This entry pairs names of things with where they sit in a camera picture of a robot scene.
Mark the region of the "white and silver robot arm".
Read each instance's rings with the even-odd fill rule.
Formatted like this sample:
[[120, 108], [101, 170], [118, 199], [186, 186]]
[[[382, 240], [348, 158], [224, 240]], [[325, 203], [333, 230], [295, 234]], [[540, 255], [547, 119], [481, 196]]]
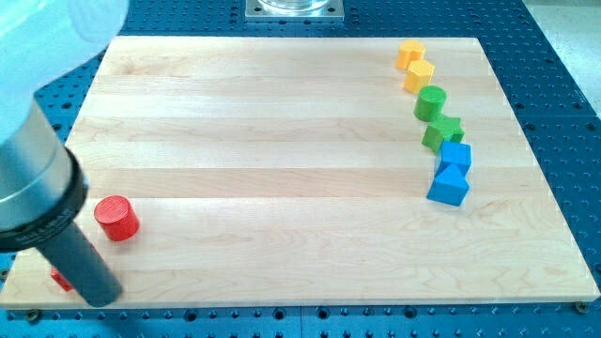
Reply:
[[1, 4], [1, 249], [34, 247], [76, 214], [51, 213], [80, 176], [34, 95], [78, 68], [120, 31], [127, 0]]

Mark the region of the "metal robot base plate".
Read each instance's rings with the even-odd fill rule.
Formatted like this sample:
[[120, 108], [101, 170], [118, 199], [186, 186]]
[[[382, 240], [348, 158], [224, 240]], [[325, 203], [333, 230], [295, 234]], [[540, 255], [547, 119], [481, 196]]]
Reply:
[[340, 22], [343, 0], [246, 0], [247, 22]]

